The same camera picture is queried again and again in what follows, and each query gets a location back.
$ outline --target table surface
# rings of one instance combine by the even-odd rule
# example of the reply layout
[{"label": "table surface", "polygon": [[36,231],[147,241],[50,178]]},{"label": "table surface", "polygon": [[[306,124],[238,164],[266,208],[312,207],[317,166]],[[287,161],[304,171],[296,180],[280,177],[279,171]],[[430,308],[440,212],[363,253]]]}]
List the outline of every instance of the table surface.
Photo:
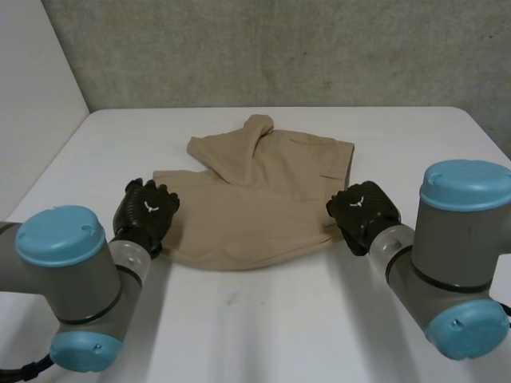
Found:
[{"label": "table surface", "polygon": [[[153,170],[201,170],[186,153],[190,137],[239,128],[253,113],[269,114],[275,128],[355,143],[351,184],[380,184],[412,227],[432,163],[477,158],[511,166],[470,116],[453,108],[105,110],[85,120],[10,220],[80,204],[97,213],[111,238],[128,181]],[[510,271],[511,259],[501,257],[492,294],[507,303]],[[45,355],[57,329],[46,301],[4,293],[0,307],[0,366]],[[158,259],[117,363],[102,374],[53,367],[36,382],[489,383],[510,380],[510,358],[509,339],[475,361],[444,358],[368,257],[354,257],[340,243],[248,272]]]}]

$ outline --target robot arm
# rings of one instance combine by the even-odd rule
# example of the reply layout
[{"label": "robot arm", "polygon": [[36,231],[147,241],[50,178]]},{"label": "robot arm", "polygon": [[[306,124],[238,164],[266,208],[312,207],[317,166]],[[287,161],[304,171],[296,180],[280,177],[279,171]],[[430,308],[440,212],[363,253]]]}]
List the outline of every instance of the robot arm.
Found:
[{"label": "robot arm", "polygon": [[511,250],[511,171],[484,161],[441,162],[426,171],[420,194],[416,232],[373,182],[341,191],[327,210],[353,254],[369,253],[443,355],[480,357],[509,332],[489,288],[498,256]]},{"label": "robot arm", "polygon": [[110,243],[85,207],[0,223],[0,291],[46,298],[61,324],[50,348],[53,362],[77,372],[99,372],[114,362],[179,204],[165,186],[132,181]]}]

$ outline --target transparent cylindrical connector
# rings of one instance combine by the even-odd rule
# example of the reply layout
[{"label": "transparent cylindrical connector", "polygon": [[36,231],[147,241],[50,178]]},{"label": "transparent cylindrical connector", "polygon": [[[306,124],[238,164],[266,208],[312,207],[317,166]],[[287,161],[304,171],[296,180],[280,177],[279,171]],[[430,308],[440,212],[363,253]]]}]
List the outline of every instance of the transparent cylindrical connector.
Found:
[{"label": "transparent cylindrical connector", "polygon": [[137,274],[144,284],[149,269],[151,268],[151,256],[140,245],[136,243],[119,240],[109,243],[113,262],[116,265],[127,267]]},{"label": "transparent cylindrical connector", "polygon": [[392,258],[404,248],[414,244],[414,229],[405,225],[396,225],[382,231],[370,245],[369,256],[381,275]]}]

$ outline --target beige pants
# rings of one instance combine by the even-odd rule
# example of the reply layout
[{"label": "beige pants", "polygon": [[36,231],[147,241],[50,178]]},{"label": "beige pants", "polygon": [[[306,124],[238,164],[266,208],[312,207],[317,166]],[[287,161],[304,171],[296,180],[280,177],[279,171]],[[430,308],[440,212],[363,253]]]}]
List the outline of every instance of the beige pants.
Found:
[{"label": "beige pants", "polygon": [[234,132],[192,138],[205,172],[154,172],[181,201],[163,241],[173,261],[212,270],[266,267],[340,239],[326,202],[343,190],[354,145],[273,130],[251,116]]}]

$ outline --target light blue cap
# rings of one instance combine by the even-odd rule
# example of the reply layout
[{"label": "light blue cap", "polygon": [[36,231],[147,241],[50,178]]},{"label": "light blue cap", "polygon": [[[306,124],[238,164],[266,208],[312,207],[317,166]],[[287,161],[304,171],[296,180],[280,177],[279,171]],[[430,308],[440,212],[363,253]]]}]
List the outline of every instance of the light blue cap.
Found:
[{"label": "light blue cap", "polygon": [[509,319],[501,305],[492,299],[477,299],[439,314],[425,334],[443,355],[460,361],[493,351],[508,332]]},{"label": "light blue cap", "polygon": [[116,360],[122,343],[106,334],[70,331],[53,337],[50,358],[77,373],[99,373]]},{"label": "light blue cap", "polygon": [[449,160],[424,174],[421,199],[447,211],[484,211],[511,202],[511,170],[478,160]]},{"label": "light blue cap", "polygon": [[94,256],[105,245],[105,230],[86,207],[62,206],[27,220],[16,234],[16,250],[29,263],[66,267]]}]

